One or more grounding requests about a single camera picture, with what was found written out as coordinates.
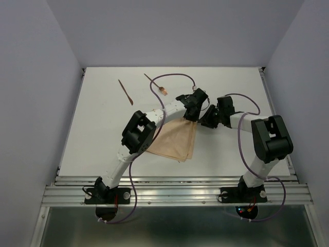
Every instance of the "white wall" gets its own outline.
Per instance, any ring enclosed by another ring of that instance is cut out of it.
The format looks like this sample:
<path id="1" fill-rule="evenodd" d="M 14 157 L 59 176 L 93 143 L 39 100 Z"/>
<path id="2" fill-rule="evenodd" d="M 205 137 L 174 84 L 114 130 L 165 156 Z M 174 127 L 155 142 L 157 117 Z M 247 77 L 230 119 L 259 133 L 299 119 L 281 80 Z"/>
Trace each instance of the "white wall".
<path id="1" fill-rule="evenodd" d="M 303 0 L 48 0 L 86 66 L 265 66 Z"/>
<path id="2" fill-rule="evenodd" d="M 308 183 L 329 235 L 329 1 L 307 0 L 273 54 L 265 75 L 294 142 L 298 178 Z"/>
<path id="3" fill-rule="evenodd" d="M 0 23 L 0 245 L 29 246 L 81 69 L 44 0 L 2 1 Z"/>

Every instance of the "white tabletop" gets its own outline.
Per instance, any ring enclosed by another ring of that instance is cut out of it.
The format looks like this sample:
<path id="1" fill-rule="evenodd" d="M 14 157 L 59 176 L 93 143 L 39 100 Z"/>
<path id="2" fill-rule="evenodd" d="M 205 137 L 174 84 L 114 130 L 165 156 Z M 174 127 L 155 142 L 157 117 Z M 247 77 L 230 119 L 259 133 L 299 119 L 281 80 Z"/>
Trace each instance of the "white tabletop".
<path id="1" fill-rule="evenodd" d="M 150 82 L 144 73 L 151 78 L 167 73 L 185 73 L 206 91 L 212 104 L 225 94 L 242 93 L 259 104 L 261 115 L 272 115 L 258 68 L 89 67 L 64 150 L 60 176 L 103 175 L 116 158 L 122 131 L 132 114 L 137 110 L 147 112 L 161 107 L 150 92 Z M 118 79 L 134 101 L 133 106 Z M 160 94 L 165 104 L 181 94 L 192 93 L 192 82 L 186 77 L 165 77 L 156 82 L 168 92 L 167 96 Z M 233 104 L 236 111 L 256 111 L 251 102 L 239 96 L 233 96 Z M 242 132 L 242 147 L 246 161 L 251 164 L 255 152 L 250 133 Z M 139 177 L 241 176 L 245 171 L 237 147 L 237 130 L 221 124 L 217 129 L 197 126 L 191 160 L 179 163 L 145 152 L 133 164 L 133 176 Z M 287 161 L 280 161 L 270 174 L 289 176 Z"/>

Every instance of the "bolt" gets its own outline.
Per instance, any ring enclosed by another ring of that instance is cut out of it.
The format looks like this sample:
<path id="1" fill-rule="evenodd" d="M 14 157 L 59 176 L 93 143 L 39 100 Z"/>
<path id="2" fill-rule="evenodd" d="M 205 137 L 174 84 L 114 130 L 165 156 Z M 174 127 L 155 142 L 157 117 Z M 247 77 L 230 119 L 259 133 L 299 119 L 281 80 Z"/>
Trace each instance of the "bolt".
<path id="1" fill-rule="evenodd" d="M 223 197 L 224 199 L 227 198 L 227 196 L 223 196 L 223 195 L 225 195 L 225 194 L 227 194 L 227 191 L 223 191 L 223 192 L 222 192 L 222 197 Z"/>
<path id="2" fill-rule="evenodd" d="M 89 200 L 90 198 L 92 198 L 90 195 L 88 195 L 88 194 L 85 194 L 84 195 L 84 197 L 85 197 L 85 199 L 87 199 L 87 200 Z"/>
<path id="3" fill-rule="evenodd" d="M 129 194 L 129 192 L 125 192 L 125 193 L 123 193 L 123 198 L 124 198 L 125 200 L 128 200 L 128 199 L 130 198 L 130 194 Z"/>
<path id="4" fill-rule="evenodd" d="M 260 195 L 261 198 L 265 198 L 265 197 L 266 197 L 266 192 L 262 190 L 262 191 L 259 193 L 259 195 Z"/>

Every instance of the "tan cloth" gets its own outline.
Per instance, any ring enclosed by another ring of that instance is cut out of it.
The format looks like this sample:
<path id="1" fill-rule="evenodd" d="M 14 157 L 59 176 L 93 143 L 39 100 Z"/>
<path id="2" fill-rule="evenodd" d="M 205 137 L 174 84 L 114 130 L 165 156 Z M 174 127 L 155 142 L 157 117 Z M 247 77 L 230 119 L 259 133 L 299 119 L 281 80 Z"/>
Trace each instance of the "tan cloth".
<path id="1" fill-rule="evenodd" d="M 191 159 L 194 149 L 196 122 L 183 118 L 165 124 L 148 152 L 184 162 Z"/>

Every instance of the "robotic arm link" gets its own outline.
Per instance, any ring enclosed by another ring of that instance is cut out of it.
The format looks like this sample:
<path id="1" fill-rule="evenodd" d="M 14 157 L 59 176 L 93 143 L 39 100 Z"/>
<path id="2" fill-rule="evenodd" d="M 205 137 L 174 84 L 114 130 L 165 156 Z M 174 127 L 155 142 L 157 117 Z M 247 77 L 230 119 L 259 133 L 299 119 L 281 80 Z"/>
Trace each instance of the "robotic arm link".
<path id="1" fill-rule="evenodd" d="M 129 204 L 121 200 L 127 188 L 118 188 L 120 179 L 129 164 L 146 151 L 152 144 L 156 129 L 166 122 L 184 117 L 198 121 L 202 126 L 217 128 L 221 123 L 228 128 L 252 133 L 256 156 L 250 169 L 240 178 L 237 187 L 221 188 L 218 200 L 222 203 L 267 202 L 264 196 L 264 180 L 271 169 L 293 151 L 293 144 L 281 116 L 256 116 L 236 112 L 230 96 L 217 99 L 217 105 L 210 105 L 199 119 L 203 102 L 208 95 L 197 89 L 191 95 L 180 95 L 164 109 L 134 113 L 122 132 L 122 146 L 115 160 L 109 165 L 105 175 L 97 178 L 94 188 L 88 189 L 97 200 L 85 200 L 86 204 L 111 204 L 114 195 L 119 195 L 119 204 Z"/>

